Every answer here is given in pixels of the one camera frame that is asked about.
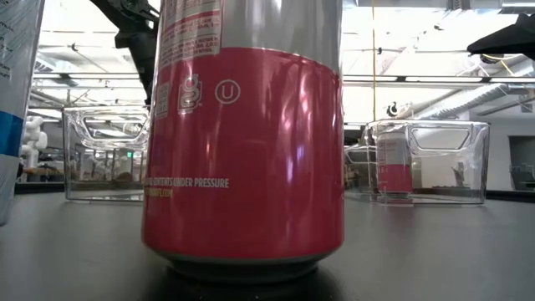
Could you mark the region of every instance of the fluorescent light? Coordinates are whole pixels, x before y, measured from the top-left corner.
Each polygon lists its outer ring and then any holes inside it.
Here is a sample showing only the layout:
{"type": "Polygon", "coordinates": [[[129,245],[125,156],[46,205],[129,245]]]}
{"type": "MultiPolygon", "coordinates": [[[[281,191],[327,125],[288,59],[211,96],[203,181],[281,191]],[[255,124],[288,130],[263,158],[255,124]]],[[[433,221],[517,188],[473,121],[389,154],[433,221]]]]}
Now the fluorescent light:
{"type": "MultiPolygon", "coordinates": [[[[398,79],[397,76],[384,76],[384,75],[375,76],[375,81],[378,81],[378,82],[392,82],[392,81],[396,81],[397,79],[398,79]]],[[[369,76],[369,75],[344,75],[344,81],[346,80],[347,81],[373,82],[374,77],[369,76]]]]}
{"type": "Polygon", "coordinates": [[[61,112],[56,109],[28,109],[28,112],[61,119],[61,112]]]}
{"type": "Polygon", "coordinates": [[[535,8],[535,3],[502,3],[502,8],[535,8]]]}
{"type": "Polygon", "coordinates": [[[476,83],[480,82],[480,77],[458,77],[458,76],[425,76],[425,77],[413,77],[410,76],[406,79],[408,82],[421,82],[421,83],[476,83]]]}
{"type": "Polygon", "coordinates": [[[33,79],[61,79],[59,74],[46,74],[46,73],[35,73],[33,74],[33,79]]]}
{"type": "Polygon", "coordinates": [[[491,83],[526,83],[526,84],[535,84],[535,78],[492,78],[491,83]]]}
{"type": "Polygon", "coordinates": [[[61,79],[60,74],[66,74],[70,79],[139,79],[140,76],[134,73],[48,73],[48,72],[36,72],[33,74],[33,79],[61,79]]]}

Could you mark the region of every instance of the aerosol can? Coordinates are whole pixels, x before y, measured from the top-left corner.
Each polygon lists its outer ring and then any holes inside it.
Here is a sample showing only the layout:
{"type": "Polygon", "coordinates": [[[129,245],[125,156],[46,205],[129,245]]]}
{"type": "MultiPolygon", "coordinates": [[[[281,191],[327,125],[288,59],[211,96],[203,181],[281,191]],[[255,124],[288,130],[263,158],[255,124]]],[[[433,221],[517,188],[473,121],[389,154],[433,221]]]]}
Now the aerosol can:
{"type": "Polygon", "coordinates": [[[164,0],[143,240],[179,273],[296,277],[343,241],[342,0],[164,0]]]}

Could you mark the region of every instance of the clear plastic bin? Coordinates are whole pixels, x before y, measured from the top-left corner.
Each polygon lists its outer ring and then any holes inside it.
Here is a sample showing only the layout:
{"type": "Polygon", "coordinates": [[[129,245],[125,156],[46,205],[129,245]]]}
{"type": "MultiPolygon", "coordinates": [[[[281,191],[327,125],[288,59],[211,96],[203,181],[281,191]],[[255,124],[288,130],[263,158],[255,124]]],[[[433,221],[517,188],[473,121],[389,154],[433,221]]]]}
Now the clear plastic bin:
{"type": "Polygon", "coordinates": [[[382,120],[345,150],[346,197],[388,204],[481,204],[489,124],[382,120]]]}
{"type": "Polygon", "coordinates": [[[67,199],[142,201],[148,107],[71,107],[63,118],[67,199]]]}

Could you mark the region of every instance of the table surface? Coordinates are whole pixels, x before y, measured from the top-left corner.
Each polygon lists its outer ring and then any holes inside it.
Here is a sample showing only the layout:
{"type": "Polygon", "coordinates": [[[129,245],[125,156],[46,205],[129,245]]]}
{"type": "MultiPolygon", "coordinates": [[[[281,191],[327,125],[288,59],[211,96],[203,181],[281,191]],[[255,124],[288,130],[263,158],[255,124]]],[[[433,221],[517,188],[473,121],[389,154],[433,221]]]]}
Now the table surface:
{"type": "Polygon", "coordinates": [[[139,205],[17,196],[0,228],[0,300],[515,301],[535,296],[535,204],[345,203],[345,243],[316,272],[239,286],[176,276],[140,241],[139,205]]]}

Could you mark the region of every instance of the ceiling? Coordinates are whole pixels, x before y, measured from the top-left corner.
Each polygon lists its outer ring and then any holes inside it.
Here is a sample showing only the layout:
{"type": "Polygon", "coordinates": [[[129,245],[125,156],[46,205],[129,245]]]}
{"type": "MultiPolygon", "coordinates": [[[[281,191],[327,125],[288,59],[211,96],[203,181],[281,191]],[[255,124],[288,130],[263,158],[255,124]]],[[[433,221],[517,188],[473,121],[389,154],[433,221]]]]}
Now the ceiling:
{"type": "MultiPolygon", "coordinates": [[[[159,7],[159,0],[150,2],[159,7]]],[[[345,9],[343,71],[344,74],[372,75],[375,58],[376,75],[511,76],[504,64],[512,70],[525,61],[525,57],[511,56],[503,64],[484,64],[479,57],[469,56],[465,49],[477,39],[514,23],[516,18],[516,14],[500,13],[500,9],[446,11],[436,6],[376,8],[372,20],[371,8],[345,9]]],[[[116,32],[117,28],[89,0],[47,0],[38,61],[54,72],[99,73],[103,77],[106,73],[133,74],[135,66],[129,51],[114,46],[116,32]]],[[[71,101],[76,99],[77,105],[142,104],[145,99],[137,79],[78,79],[76,82],[78,87],[71,90],[70,96],[66,85],[49,79],[36,79],[34,86],[60,102],[66,103],[68,97],[71,101]]],[[[458,87],[447,84],[440,87],[378,84],[375,91],[371,83],[347,84],[344,87],[345,119],[355,123],[372,120],[373,99],[376,117],[384,118],[386,108],[393,101],[403,110],[421,109],[458,91],[458,87]]],[[[516,94],[509,96],[508,101],[517,97],[516,94]]]]}

